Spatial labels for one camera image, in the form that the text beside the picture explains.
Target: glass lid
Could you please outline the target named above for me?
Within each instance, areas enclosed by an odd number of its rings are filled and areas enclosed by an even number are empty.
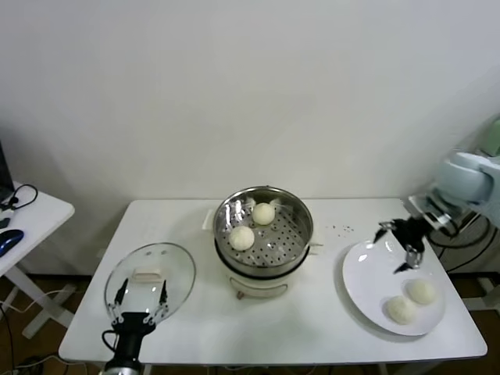
[[[154,315],[166,302],[164,320],[188,299],[195,277],[195,261],[185,248],[169,242],[143,246],[110,273],[104,290],[108,314],[112,319],[117,313]]]

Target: black cable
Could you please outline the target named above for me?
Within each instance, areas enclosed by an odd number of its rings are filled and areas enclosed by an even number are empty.
[[[489,234],[491,228],[491,223],[490,220],[486,220],[486,227],[484,228],[483,233],[481,233],[480,236],[477,238],[473,239],[471,242],[467,242],[466,244],[460,244],[460,245],[445,245],[445,244],[439,244],[436,241],[434,241],[431,237],[430,234],[427,236],[427,240],[434,246],[439,246],[441,248],[468,248],[470,246],[477,245],[481,243]]]
[[[447,249],[447,248],[443,248],[443,249],[441,250],[441,252],[440,252],[440,253],[439,253],[439,255],[437,256],[437,258],[438,258],[438,259],[440,259],[440,260],[441,260],[442,256],[445,254],[446,249]]]
[[[493,230],[493,235],[491,236],[490,241],[488,241],[488,243],[486,244],[486,246],[484,246],[484,248],[480,252],[478,252],[477,255],[475,255],[472,259],[469,259],[467,262],[459,264],[458,266],[453,267],[450,270],[446,270],[446,272],[449,273],[449,272],[455,271],[458,268],[463,267],[463,266],[465,266],[465,265],[473,262],[474,260],[476,260],[480,256],[482,256],[484,254],[484,252],[486,252],[490,248],[490,246],[493,243],[493,240],[495,239],[497,233],[498,233],[498,229],[495,228],[495,230]]]
[[[104,345],[106,345],[106,347],[112,351],[112,352],[115,352],[115,348],[110,344],[108,343],[108,341],[106,340],[106,335],[107,334],[115,334],[116,335],[116,332],[114,330],[105,330],[104,332],[102,332],[101,334],[101,340],[102,342],[104,343]]]
[[[19,190],[21,190],[22,188],[31,188],[33,189],[34,191],[34,197],[29,201],[29,202],[26,202],[22,205],[18,205],[17,207],[15,207],[14,205],[19,202],[19,198],[17,198],[17,193],[19,192]],[[17,187],[17,189],[14,191],[14,194],[12,194],[12,197],[10,197],[10,200],[9,200],[9,203],[7,203],[7,207],[16,211],[17,209],[22,209],[23,207],[26,207],[27,205],[30,205],[31,203],[33,203],[34,201],[36,201],[38,198],[38,189],[32,185],[32,184],[22,184],[20,185],[19,187]]]
[[[14,361],[14,341],[13,341],[13,332],[10,330],[10,323],[9,323],[9,318],[7,318],[7,315],[5,314],[5,311],[2,307],[2,304],[0,304],[0,310],[2,311],[3,317],[5,318],[5,322],[7,323],[7,329],[9,330],[9,340],[10,340],[10,360],[11,360],[11,365],[12,365],[12,373],[14,373],[14,366],[15,366],[15,361]]]

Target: white wall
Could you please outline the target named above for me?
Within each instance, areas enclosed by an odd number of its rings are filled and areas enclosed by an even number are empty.
[[[496,0],[0,2],[0,139],[91,273],[135,198],[401,196],[500,112]]]

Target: steamed bun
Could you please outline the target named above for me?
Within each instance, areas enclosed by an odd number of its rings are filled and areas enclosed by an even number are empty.
[[[268,203],[259,203],[252,211],[253,221],[258,225],[269,225],[274,220],[274,206]]]
[[[399,295],[387,302],[387,312],[396,323],[406,325],[415,320],[416,306],[407,297]]]
[[[252,230],[246,226],[236,227],[229,233],[229,244],[234,250],[239,252],[251,248],[254,241],[255,235]]]
[[[416,279],[408,282],[409,297],[421,305],[429,305],[436,300],[437,292],[434,285],[424,279]]]

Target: cable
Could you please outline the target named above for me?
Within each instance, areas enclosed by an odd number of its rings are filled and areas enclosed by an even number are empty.
[[[40,298],[37,298],[34,301],[32,301],[32,303],[30,303],[28,305],[28,307],[26,307],[24,310],[20,310],[17,307],[14,307],[12,305],[9,305],[8,303],[5,303],[4,301],[0,301],[0,305],[3,306],[3,307],[7,306],[9,309],[12,309],[14,311],[17,311],[18,313],[24,314],[26,311],[28,311],[31,308],[31,306],[33,306],[35,303],[37,303],[38,301],[40,301],[44,297],[46,297],[48,295],[53,295],[54,293],[60,293],[61,291],[64,291],[66,293],[71,293],[71,294],[74,293],[75,295],[78,295],[78,294],[81,294],[81,293],[85,293],[85,291],[68,291],[66,289],[60,289],[58,291],[49,291],[49,292],[45,293],[44,295],[42,295]]]
[[[59,358],[59,356],[57,354],[47,355],[43,359],[39,360],[38,362],[31,363],[29,365],[24,365],[24,366],[17,366],[16,369],[27,369],[29,367],[33,367],[33,366],[39,365],[40,363],[43,363],[43,362],[49,360],[50,358],[57,359],[58,361],[60,361],[61,363],[64,363],[67,366],[75,366],[75,365],[83,366],[85,368],[85,375],[88,375],[87,363],[83,363],[83,362],[74,362],[74,363],[66,362],[63,359]],[[0,375],[7,375],[8,373],[12,375],[13,372],[11,370],[8,370],[8,371],[5,371],[4,373],[0,373]]]
[[[116,336],[116,332],[114,330],[105,330],[104,332],[102,332],[101,334],[101,340],[102,342],[104,343],[104,345],[106,345],[106,347],[112,351],[113,353],[115,352],[115,348],[110,344],[108,343],[108,341],[106,340],[106,335],[107,334],[114,334]]]
[[[446,249],[447,249],[447,248],[443,248],[443,249],[441,250],[441,252],[440,252],[440,253],[439,253],[439,255],[437,256],[437,258],[438,258],[438,259],[441,259],[441,258],[442,258],[442,256],[445,254]]]
[[[457,270],[458,268],[463,267],[463,266],[465,266],[465,265],[467,265],[467,264],[469,264],[469,263],[473,262],[474,260],[476,260],[476,259],[477,259],[477,258],[479,258],[480,256],[482,256],[482,255],[484,254],[484,252],[486,252],[486,251],[490,248],[490,246],[491,246],[491,244],[493,243],[493,240],[495,239],[495,237],[496,237],[497,233],[498,233],[498,229],[496,229],[496,228],[495,228],[495,230],[493,230],[493,235],[491,236],[490,241],[488,241],[488,243],[486,244],[486,246],[484,246],[484,248],[483,248],[480,252],[478,252],[478,253],[477,253],[477,255],[475,255],[472,259],[469,259],[467,262],[464,262],[464,263],[462,263],[462,264],[459,264],[458,266],[453,267],[453,268],[451,268],[450,270],[446,270],[446,272],[447,272],[447,273],[450,273],[450,272],[452,272],[452,271],[455,271],[455,270]]]
[[[14,366],[15,366],[15,361],[14,361],[14,341],[13,341],[13,332],[10,330],[10,323],[9,323],[9,318],[5,314],[5,311],[0,305],[0,310],[2,311],[3,317],[5,318],[5,322],[7,323],[7,329],[9,330],[9,340],[10,340],[10,361],[11,361],[11,368],[12,371],[14,372]]]
[[[43,375],[44,364],[38,363],[41,357],[39,355],[32,355],[31,357],[23,360],[18,366],[32,365],[31,367],[22,368],[17,370],[18,375]]]
[[[460,244],[460,245],[445,245],[445,244],[439,244],[436,241],[434,241],[431,237],[430,234],[427,236],[427,240],[434,246],[439,246],[441,248],[468,248],[470,246],[477,245],[481,243],[489,234],[491,228],[491,223],[490,220],[486,219],[486,227],[484,228],[483,233],[481,233],[480,236],[472,240],[471,242],[468,242],[466,244]]]
[[[17,198],[17,193],[22,188],[31,188],[31,189],[33,189],[33,191],[34,191],[34,197],[29,202],[26,202],[26,203],[24,203],[22,205],[18,205],[17,207],[15,207],[14,205],[19,202],[19,198]],[[12,211],[16,211],[18,209],[22,209],[23,207],[26,207],[27,205],[30,205],[31,203],[33,203],[34,201],[36,201],[37,198],[38,198],[38,189],[34,185],[32,185],[32,184],[22,184],[22,185],[20,185],[20,186],[17,187],[17,189],[12,194],[12,197],[10,197],[9,202],[7,203],[7,205],[4,205],[4,208],[5,209],[11,209]]]

